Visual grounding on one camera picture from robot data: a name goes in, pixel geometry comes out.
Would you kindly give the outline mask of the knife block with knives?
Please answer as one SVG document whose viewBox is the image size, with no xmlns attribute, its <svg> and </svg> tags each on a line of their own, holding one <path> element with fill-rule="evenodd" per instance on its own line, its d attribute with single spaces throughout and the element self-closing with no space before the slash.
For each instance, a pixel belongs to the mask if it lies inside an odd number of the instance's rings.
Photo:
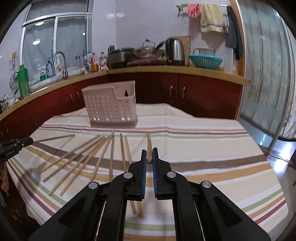
<svg viewBox="0 0 296 241">
<path fill-rule="evenodd" d="M 115 46 L 114 46 L 114 45 L 110 45 L 110 46 L 108 47 L 108 54 L 111 53 L 111 52 L 114 51 L 114 50 L 115 50 Z"/>
</svg>

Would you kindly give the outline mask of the white measuring jug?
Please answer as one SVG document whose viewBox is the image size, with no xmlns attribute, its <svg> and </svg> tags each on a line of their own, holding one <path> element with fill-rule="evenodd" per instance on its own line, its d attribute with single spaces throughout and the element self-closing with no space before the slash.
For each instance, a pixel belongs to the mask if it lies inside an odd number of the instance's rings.
<svg viewBox="0 0 296 241">
<path fill-rule="evenodd" d="M 208 55 L 208 56 L 215 56 L 216 50 L 211 49 L 211 48 L 197 48 L 190 46 L 190 51 L 192 54 L 196 55 Z"/>
</svg>

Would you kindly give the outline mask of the pink rubber gloves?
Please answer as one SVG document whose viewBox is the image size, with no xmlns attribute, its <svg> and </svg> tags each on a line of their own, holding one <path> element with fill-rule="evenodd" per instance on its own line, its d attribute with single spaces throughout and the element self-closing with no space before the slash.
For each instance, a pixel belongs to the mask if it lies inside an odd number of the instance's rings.
<svg viewBox="0 0 296 241">
<path fill-rule="evenodd" d="M 191 18 L 199 18 L 201 15 L 199 4 L 188 4 L 187 5 L 187 15 Z"/>
</svg>

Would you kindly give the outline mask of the dark grey hanging cloth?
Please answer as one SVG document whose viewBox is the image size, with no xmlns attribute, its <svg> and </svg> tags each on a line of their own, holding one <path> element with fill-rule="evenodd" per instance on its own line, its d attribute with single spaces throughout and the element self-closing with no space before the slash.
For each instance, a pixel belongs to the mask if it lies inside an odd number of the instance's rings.
<svg viewBox="0 0 296 241">
<path fill-rule="evenodd" d="M 227 15 L 229 18 L 229 29 L 225 44 L 226 47 L 233 49 L 235 59 L 240 60 L 243 56 L 243 43 L 240 35 L 238 20 L 233 8 L 230 5 L 227 6 Z"/>
</svg>

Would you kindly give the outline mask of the white ceramic bowl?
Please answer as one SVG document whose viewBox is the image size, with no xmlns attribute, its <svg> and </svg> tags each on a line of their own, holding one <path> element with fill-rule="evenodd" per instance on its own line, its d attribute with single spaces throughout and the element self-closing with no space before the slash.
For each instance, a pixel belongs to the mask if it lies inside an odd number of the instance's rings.
<svg viewBox="0 0 296 241">
<path fill-rule="evenodd" d="M 14 96 L 8 98 L 8 99 L 5 101 L 5 106 L 6 106 L 6 108 L 10 108 L 10 107 L 12 107 L 12 106 L 15 104 L 15 102 L 16 102 L 16 99 L 15 99 Z"/>
</svg>

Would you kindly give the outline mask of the red induction cooker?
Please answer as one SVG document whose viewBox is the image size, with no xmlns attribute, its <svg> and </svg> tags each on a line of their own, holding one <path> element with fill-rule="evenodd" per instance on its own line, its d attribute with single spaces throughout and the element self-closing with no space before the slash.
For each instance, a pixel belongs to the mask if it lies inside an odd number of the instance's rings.
<svg viewBox="0 0 296 241">
<path fill-rule="evenodd" d="M 157 58 L 147 58 L 147 59 L 137 59 L 126 63 L 127 67 L 134 66 L 151 66 L 151 65 L 166 65 L 165 59 Z"/>
</svg>

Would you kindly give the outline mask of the orange oil bottle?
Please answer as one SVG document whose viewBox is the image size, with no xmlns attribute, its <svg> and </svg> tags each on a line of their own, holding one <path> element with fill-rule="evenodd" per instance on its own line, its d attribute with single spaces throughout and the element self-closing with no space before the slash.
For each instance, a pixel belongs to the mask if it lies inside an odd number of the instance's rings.
<svg viewBox="0 0 296 241">
<path fill-rule="evenodd" d="M 90 58 L 90 63 L 91 63 L 91 72 L 98 72 L 98 63 L 97 63 L 97 55 L 95 52 L 92 53 L 91 58 Z"/>
</svg>

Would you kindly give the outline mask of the red kitchen cabinets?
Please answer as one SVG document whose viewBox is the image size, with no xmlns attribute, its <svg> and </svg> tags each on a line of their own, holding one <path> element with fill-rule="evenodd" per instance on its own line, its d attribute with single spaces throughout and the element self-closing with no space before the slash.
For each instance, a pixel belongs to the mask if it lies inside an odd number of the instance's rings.
<svg viewBox="0 0 296 241">
<path fill-rule="evenodd" d="M 234 120 L 246 83 L 221 75 L 134 72 L 55 84 L 1 114 L 1 141 L 27 137 L 51 117 L 85 107 L 94 110 L 87 116 L 89 121 L 106 126 L 139 118 L 136 104 L 166 103 L 195 117 Z"/>
</svg>

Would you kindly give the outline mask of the wooden cutting board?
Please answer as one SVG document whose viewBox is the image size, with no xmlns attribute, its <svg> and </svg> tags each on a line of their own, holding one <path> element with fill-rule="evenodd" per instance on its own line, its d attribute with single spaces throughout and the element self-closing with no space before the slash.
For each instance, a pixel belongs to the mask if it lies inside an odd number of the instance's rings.
<svg viewBox="0 0 296 241">
<path fill-rule="evenodd" d="M 184 53 L 185 53 L 185 66 L 190 66 L 190 61 L 189 61 L 188 55 L 190 54 L 191 37 L 189 35 L 171 36 L 170 39 L 178 39 L 182 42 L 183 47 L 184 47 Z"/>
</svg>

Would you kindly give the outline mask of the green plastic bottle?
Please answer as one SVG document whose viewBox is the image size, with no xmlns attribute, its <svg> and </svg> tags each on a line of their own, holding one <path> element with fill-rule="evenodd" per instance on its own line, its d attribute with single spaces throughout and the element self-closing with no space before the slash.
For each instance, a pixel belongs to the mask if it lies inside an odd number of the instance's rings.
<svg viewBox="0 0 296 241">
<path fill-rule="evenodd" d="M 27 68 L 25 68 L 24 65 L 21 65 L 18 70 L 18 87 L 21 96 L 29 96 L 29 74 Z"/>
</svg>

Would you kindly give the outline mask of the translucent plastic container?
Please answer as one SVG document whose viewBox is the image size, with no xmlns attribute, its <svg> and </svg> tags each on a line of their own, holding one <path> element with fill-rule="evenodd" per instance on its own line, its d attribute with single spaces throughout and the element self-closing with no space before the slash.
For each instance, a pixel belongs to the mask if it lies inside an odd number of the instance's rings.
<svg viewBox="0 0 296 241">
<path fill-rule="evenodd" d="M 233 49 L 226 47 L 224 49 L 224 73 L 232 74 L 233 72 Z"/>
</svg>

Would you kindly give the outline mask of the steel electric kettle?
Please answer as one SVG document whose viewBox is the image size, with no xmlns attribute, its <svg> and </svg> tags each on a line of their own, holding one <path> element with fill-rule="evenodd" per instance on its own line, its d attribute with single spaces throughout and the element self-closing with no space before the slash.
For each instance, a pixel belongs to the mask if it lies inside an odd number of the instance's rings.
<svg viewBox="0 0 296 241">
<path fill-rule="evenodd" d="M 167 65 L 185 66 L 185 51 L 180 40 L 167 39 L 165 48 Z"/>
</svg>

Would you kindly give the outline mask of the wall towel rail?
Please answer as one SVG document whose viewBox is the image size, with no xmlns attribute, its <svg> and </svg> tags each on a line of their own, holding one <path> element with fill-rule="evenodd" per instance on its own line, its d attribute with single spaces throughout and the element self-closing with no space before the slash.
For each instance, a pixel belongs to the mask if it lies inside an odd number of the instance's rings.
<svg viewBox="0 0 296 241">
<path fill-rule="evenodd" d="M 227 4 L 209 4 L 209 3 L 198 3 L 200 5 L 200 11 L 201 11 L 201 16 L 207 15 L 211 16 L 213 15 L 223 15 L 222 8 L 227 8 L 229 5 Z M 183 12 L 184 9 L 186 10 L 187 14 L 187 5 L 188 4 L 179 4 L 176 5 L 177 9 L 179 12 Z"/>
</svg>

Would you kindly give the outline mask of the window with aluminium frame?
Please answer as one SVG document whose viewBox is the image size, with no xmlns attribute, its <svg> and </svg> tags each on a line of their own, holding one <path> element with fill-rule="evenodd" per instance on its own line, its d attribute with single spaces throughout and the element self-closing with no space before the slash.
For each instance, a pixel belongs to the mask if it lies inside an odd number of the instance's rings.
<svg viewBox="0 0 296 241">
<path fill-rule="evenodd" d="M 60 55 L 62 71 L 78 68 L 91 51 L 93 1 L 32 1 L 23 23 L 20 63 L 29 81 L 46 72 L 47 58 Z"/>
</svg>

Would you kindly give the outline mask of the pink perforated utensil holder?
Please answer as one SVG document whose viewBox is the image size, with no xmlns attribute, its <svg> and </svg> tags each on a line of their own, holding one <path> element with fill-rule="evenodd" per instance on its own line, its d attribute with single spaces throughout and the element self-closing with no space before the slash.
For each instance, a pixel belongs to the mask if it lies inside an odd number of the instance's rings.
<svg viewBox="0 0 296 241">
<path fill-rule="evenodd" d="M 99 128 L 134 128 L 137 125 L 135 82 L 121 81 L 82 89 L 90 124 Z"/>
</svg>

